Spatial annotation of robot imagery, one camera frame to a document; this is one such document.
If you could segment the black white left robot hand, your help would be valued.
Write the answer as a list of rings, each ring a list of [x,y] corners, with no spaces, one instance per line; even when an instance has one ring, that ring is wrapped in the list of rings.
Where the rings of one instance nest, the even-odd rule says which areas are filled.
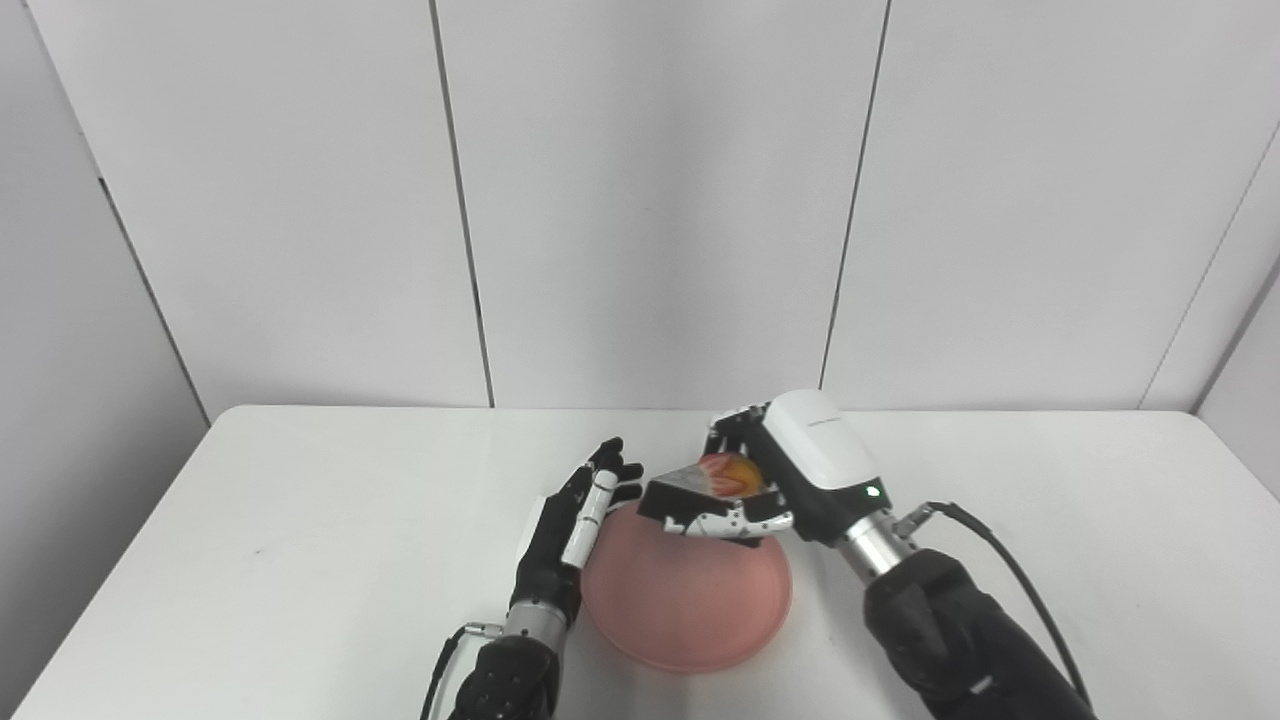
[[[643,492],[644,468],[623,459],[625,441],[602,442],[563,486],[541,500],[520,559],[509,606],[538,603],[554,609],[572,628],[579,618],[582,570],[603,520]]]

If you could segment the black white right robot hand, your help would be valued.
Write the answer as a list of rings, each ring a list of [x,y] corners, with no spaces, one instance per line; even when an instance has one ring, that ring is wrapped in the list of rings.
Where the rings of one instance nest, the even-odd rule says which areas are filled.
[[[649,480],[639,514],[668,534],[728,541],[755,548],[787,530],[833,547],[859,521],[892,509],[865,443],[819,389],[796,389],[767,404],[717,416],[703,460],[744,460],[754,489],[710,487],[710,471],[692,465]]]

